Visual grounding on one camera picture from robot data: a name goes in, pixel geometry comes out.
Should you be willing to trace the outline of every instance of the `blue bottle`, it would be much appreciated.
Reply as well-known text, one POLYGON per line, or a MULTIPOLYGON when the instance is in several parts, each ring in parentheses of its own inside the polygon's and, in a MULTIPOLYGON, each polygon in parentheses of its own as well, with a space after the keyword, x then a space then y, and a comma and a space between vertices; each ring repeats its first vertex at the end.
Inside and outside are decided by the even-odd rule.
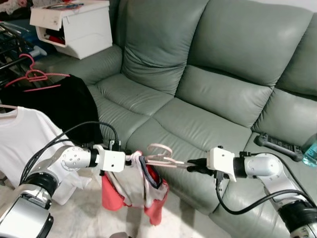
POLYGON ((315 141, 303 156, 305 165, 316 167, 317 165, 317 141, 315 141))

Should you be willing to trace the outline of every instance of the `floor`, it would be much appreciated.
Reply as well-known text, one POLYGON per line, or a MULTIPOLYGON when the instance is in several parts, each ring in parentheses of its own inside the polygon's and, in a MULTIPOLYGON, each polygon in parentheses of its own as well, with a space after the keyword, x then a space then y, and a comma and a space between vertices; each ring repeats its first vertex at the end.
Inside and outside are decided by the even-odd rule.
MULTIPOLYGON (((54 225, 48 238, 109 238, 117 232, 127 232, 132 238, 230 238, 207 216, 171 192, 162 211, 162 223, 156 227, 140 209, 108 211, 101 207, 98 177, 90 171, 82 171, 81 175, 93 180, 87 189, 77 189, 64 206, 52 205, 54 225)), ((9 186, 0 186, 0 206, 11 192, 9 186)))

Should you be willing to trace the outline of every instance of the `black cable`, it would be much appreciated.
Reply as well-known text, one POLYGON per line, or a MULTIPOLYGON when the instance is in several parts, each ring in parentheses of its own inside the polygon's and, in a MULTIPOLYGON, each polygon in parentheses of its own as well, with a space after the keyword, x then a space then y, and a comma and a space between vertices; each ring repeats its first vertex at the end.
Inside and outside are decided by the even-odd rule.
POLYGON ((301 184, 301 182, 298 180, 298 178, 295 176, 295 174, 293 173, 293 171, 291 170, 291 168, 288 166, 288 164, 278 155, 275 155, 273 153, 270 152, 261 152, 261 153, 253 153, 251 155, 258 155, 258 154, 270 154, 270 155, 274 155, 276 156, 281 162, 282 164, 286 167, 287 171, 289 172, 289 174, 292 176, 293 180, 295 181, 295 183, 297 183, 298 187, 310 198, 311 201, 313 201, 312 197, 309 195, 309 193, 306 191, 306 189, 304 188, 304 186, 301 184))
POLYGON ((222 200, 222 197, 221 197, 220 191, 219 191, 219 184, 216 186, 216 194, 217 194, 217 198, 218 198, 218 200, 219 200, 219 203, 221 204, 221 206, 222 206, 228 213, 230 213, 230 214, 232 214, 232 215, 241 215, 241 214, 244 214, 244 213, 246 213, 246 212, 249 212, 249 211, 252 210, 253 208, 255 208, 255 207, 261 205, 262 203, 264 203, 264 202, 266 202, 266 201, 268 201, 268 200, 270 200, 270 199, 272 199, 272 198, 274 198, 274 197, 276 197, 276 196, 279 196, 279 195, 282 195, 282 194, 286 194, 286 193, 296 193, 296 194, 298 194, 298 195, 302 195, 303 197, 305 197, 305 198, 307 199, 308 202, 311 203, 311 205, 312 205, 313 207, 316 207, 314 201, 312 201, 312 200, 310 199, 310 197, 307 196, 307 195, 306 195, 305 193, 303 193, 302 191, 288 189, 288 190, 282 190, 282 191, 274 192, 274 193, 272 193, 272 194, 270 194, 270 195, 267 195, 267 196, 265 196, 265 197, 259 199, 259 200, 256 201, 255 203, 252 203, 250 206, 248 206, 248 207, 246 207, 246 208, 244 208, 244 209, 242 209, 242 210, 232 211, 231 209, 229 209, 229 208, 224 204, 224 202, 223 202, 223 200, 222 200))
POLYGON ((48 144, 46 144, 46 146, 44 146, 41 150, 39 150, 35 155, 32 156, 32 158, 28 161, 28 163, 24 167, 24 170, 22 172, 21 179, 20 179, 20 184, 22 184, 26 180, 27 175, 29 174, 30 170, 35 165, 35 163, 37 162, 39 157, 44 153, 44 151, 46 151, 50 146, 52 146, 62 136, 66 135, 67 133, 71 132, 72 130, 74 130, 74 129, 82 126, 82 125, 86 125, 86 124, 101 124, 101 125, 108 126, 114 133, 115 141, 119 142, 118 134, 117 134, 116 130, 114 129, 114 127, 112 125, 110 125, 108 123, 105 123, 105 122, 102 122, 102 121, 86 121, 86 122, 80 123, 80 124, 78 124, 76 126, 73 126, 70 129, 66 130, 65 132, 63 132, 62 134, 58 135, 57 137, 55 137, 48 144))

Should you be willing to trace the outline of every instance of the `pink garment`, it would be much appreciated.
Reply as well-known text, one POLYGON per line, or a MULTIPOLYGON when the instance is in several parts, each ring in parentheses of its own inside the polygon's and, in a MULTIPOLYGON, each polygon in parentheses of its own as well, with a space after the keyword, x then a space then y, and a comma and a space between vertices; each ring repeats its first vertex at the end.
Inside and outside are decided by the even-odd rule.
MULTIPOLYGON (((159 175, 152 170, 151 166, 147 166, 147 169, 149 171, 149 174, 151 177, 158 182, 159 175)), ((163 205, 167 199, 167 193, 169 191, 168 184, 165 180, 162 180, 162 184, 160 186, 160 190, 153 188, 146 179, 144 179, 144 185, 143 189, 145 189, 146 197, 143 201, 143 206, 137 206, 137 207, 143 207, 144 212, 147 216, 150 218, 150 223, 152 225, 159 225, 161 222, 161 213, 163 205), (164 197, 162 200, 156 199, 156 193, 162 193, 166 191, 164 194, 164 197)), ((115 186, 111 183, 109 178, 105 175, 102 176, 102 205, 104 208, 110 210, 110 211, 117 211, 123 206, 134 206, 125 204, 124 200, 126 197, 121 195, 115 188, 115 186)))

